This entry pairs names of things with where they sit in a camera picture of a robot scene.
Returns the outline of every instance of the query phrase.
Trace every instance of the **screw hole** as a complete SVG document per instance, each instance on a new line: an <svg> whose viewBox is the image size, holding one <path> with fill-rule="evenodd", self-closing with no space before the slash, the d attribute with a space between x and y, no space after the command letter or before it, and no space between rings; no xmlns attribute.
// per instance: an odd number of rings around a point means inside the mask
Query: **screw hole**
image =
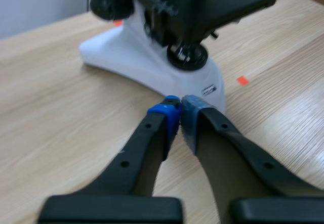
<svg viewBox="0 0 324 224"><path fill-rule="evenodd" d="M264 164L264 167L265 167L265 168L268 168L268 169L273 169L273 168L274 168L274 166L273 166L271 163L269 163L269 162L266 162L266 163Z"/></svg>
<svg viewBox="0 0 324 224"><path fill-rule="evenodd" d="M130 165L130 163L127 162L127 161L123 161L123 162L120 163L120 165L121 165L122 167L128 167L128 166Z"/></svg>

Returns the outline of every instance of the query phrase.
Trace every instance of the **fine focus knob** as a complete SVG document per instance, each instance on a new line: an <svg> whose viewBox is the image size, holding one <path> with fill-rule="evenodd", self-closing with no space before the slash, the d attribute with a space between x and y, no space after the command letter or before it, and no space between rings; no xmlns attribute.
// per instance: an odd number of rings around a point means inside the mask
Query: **fine focus knob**
<svg viewBox="0 0 324 224"><path fill-rule="evenodd" d="M105 20L121 20L134 13L133 0L91 0L94 14Z"/></svg>

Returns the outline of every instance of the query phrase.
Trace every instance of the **white wall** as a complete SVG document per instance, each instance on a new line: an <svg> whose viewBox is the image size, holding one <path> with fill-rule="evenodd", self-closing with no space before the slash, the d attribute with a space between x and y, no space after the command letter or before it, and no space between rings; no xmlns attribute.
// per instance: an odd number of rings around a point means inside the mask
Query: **white wall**
<svg viewBox="0 0 324 224"><path fill-rule="evenodd" d="M0 39L87 11L87 0L0 0Z"/></svg>

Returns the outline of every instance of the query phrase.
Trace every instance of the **microscope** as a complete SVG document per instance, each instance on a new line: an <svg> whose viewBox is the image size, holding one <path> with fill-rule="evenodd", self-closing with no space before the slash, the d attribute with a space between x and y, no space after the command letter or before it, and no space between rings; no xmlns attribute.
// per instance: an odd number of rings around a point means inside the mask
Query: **microscope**
<svg viewBox="0 0 324 224"><path fill-rule="evenodd" d="M225 114L218 66L201 42L276 0L91 0L95 15L123 25L83 42L86 64L123 75L162 95L197 95Z"/></svg>

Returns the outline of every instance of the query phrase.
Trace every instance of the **tabletop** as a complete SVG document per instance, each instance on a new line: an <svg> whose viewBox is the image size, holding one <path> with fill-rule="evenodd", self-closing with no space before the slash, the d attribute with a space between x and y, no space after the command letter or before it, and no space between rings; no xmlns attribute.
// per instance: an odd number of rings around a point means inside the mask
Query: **tabletop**
<svg viewBox="0 0 324 224"><path fill-rule="evenodd" d="M1 223L33 223L48 196L93 180L163 99L83 64L78 45L112 26L83 14L0 41ZM218 32L204 43L223 73L227 117L324 188L324 7L278 0ZM239 84L240 76L249 83ZM154 194L182 199L187 223L218 221L208 180L181 134Z"/></svg>

